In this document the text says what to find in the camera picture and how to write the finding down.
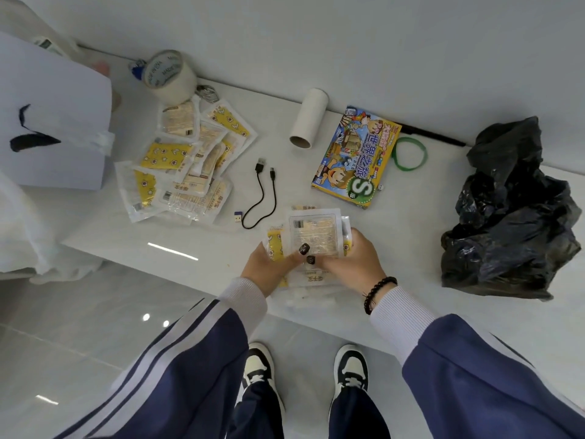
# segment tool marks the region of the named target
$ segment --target white table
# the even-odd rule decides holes
[[[108,58],[113,65],[113,85],[122,105],[112,118],[116,133],[114,161],[132,160],[154,131],[157,102],[125,69],[126,62]],[[552,284],[552,302],[513,298],[478,297],[441,287],[441,235],[457,223],[455,202],[465,178],[473,171],[466,148],[420,138],[429,158],[422,168],[405,173],[388,164],[384,190],[373,205],[362,210],[310,187],[340,114],[326,112],[312,149],[294,147],[289,130],[300,108],[297,103],[268,95],[200,80],[220,95],[254,127],[259,138],[235,161],[226,174],[234,183],[230,198],[214,230],[177,226],[149,219],[130,223],[122,205],[110,162],[101,191],[64,191],[27,188],[51,216],[62,243],[101,258],[154,274],[212,295],[218,295],[242,271],[248,254],[262,240],[265,226],[243,229],[234,222],[235,211],[245,211],[260,196],[254,167],[259,157],[276,170],[277,212],[267,224],[282,221],[293,204],[341,208],[352,226],[376,244],[387,273],[439,314],[457,312],[484,325],[537,365],[565,394],[585,406],[585,293],[581,289],[584,255],[565,266]],[[573,197],[585,206],[585,177],[552,168],[546,174],[570,181]],[[262,180],[270,187],[268,169]],[[272,196],[249,216],[253,222],[271,210]],[[585,241],[585,218],[575,227]],[[185,253],[191,260],[150,246]],[[359,344],[391,352],[374,332],[359,298],[349,292],[336,295],[330,307],[291,308],[270,300],[270,314],[340,336]]]

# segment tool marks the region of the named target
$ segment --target white cuff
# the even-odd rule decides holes
[[[228,304],[232,310],[238,313],[248,338],[268,310],[266,297],[264,297],[262,291],[252,280],[242,277],[233,279],[229,286],[225,288],[225,291],[219,295],[218,299]]]
[[[422,333],[437,317],[397,286],[390,290],[371,312],[370,321],[376,331],[395,349],[400,365],[404,365]]]

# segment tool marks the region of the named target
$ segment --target packaging tape roll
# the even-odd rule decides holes
[[[165,50],[152,57],[142,73],[142,81],[165,105],[186,102],[195,93],[197,77],[179,51]]]
[[[310,148],[317,136],[319,125],[329,103],[325,92],[313,87],[305,95],[301,110],[292,125],[290,140],[299,148]]]

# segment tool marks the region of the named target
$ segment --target tiled floor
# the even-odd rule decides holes
[[[76,282],[0,282],[0,437],[50,438],[78,420],[165,321],[203,295],[113,263]],[[333,358],[344,340],[271,316],[253,338],[274,355],[285,436],[326,438]],[[364,351],[370,394],[392,437],[431,437],[398,362]]]

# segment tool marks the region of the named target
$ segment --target board game box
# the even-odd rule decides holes
[[[397,123],[348,106],[311,186],[367,208],[401,128]]]

